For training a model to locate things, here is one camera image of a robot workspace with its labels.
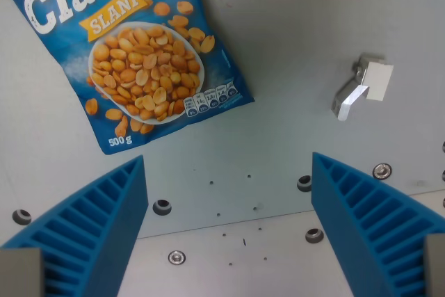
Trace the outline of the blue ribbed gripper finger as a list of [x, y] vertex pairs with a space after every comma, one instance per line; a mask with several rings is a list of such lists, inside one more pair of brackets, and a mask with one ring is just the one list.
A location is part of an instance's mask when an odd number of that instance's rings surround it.
[[45, 296], [116, 296], [147, 208], [142, 156], [67, 197], [5, 242], [42, 253]]
[[354, 296], [425, 296], [423, 243], [444, 218], [410, 196], [320, 153], [311, 203]]

